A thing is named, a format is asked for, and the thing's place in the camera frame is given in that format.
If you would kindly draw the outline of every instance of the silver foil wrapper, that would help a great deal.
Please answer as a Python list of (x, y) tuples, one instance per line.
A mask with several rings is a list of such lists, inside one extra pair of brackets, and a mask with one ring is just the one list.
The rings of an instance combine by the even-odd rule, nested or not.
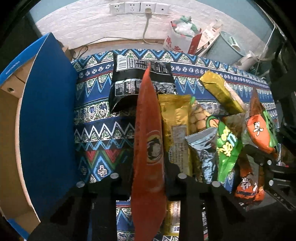
[(217, 180), (218, 154), (216, 151), (217, 127), (210, 127), (204, 131), (185, 137), (189, 146), (194, 149), (202, 162), (203, 181), (211, 183)]

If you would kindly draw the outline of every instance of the power outlet panel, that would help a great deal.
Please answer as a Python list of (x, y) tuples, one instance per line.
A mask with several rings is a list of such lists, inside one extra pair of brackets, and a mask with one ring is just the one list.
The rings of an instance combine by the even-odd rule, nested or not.
[(110, 3), (110, 14), (112, 15), (119, 15), (125, 13), (125, 3), (118, 2), (118, 3)]
[(141, 2), (141, 10), (140, 12), (145, 12), (146, 8), (151, 8), (151, 12), (154, 13), (155, 11), (155, 2)]
[(141, 2), (126, 2), (125, 13), (138, 13), (140, 12)]
[(156, 3), (154, 13), (169, 14), (169, 11), (170, 11), (170, 5), (165, 4), (165, 3)]

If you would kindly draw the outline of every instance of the gray bin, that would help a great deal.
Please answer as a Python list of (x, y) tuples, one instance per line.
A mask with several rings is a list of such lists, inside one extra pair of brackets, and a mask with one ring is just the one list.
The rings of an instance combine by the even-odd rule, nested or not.
[(203, 57), (229, 65), (232, 65), (240, 60), (246, 55), (246, 52), (239, 43), (238, 45), (240, 47), (240, 51), (237, 51), (235, 48), (233, 48), (228, 42), (230, 37), (230, 34), (221, 31), (219, 37)]

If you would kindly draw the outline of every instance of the white container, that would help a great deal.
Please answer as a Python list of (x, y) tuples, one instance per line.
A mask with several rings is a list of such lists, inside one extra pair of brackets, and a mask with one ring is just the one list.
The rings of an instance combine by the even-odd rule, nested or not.
[(249, 51), (246, 56), (236, 62), (235, 66), (243, 71), (248, 71), (257, 62), (258, 57), (252, 51)]
[(163, 43), (163, 48), (176, 52), (195, 54), (201, 36), (201, 33), (194, 36), (193, 38), (177, 34), (170, 24), (167, 37)]

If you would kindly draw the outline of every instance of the patterned tablecloth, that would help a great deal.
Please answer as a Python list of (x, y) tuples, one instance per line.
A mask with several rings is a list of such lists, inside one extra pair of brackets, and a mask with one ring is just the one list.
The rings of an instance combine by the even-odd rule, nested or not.
[[(113, 52), (130, 58), (171, 62), (177, 93), (195, 96), (210, 114), (218, 116), (227, 113), (199, 82), (207, 70), (223, 76), (246, 104), (255, 87), (259, 89), (261, 103), (278, 126), (275, 103), (267, 83), (227, 64), (190, 54), (147, 49), (113, 50), (83, 57), (72, 64), (79, 74), (74, 118), (76, 161), (85, 182), (100, 181), (113, 172), (117, 163), (133, 156), (135, 110), (109, 113)], [(118, 240), (133, 239), (129, 201), (117, 202), (116, 216)], [(155, 239), (177, 240), (178, 237), (158, 234)]]

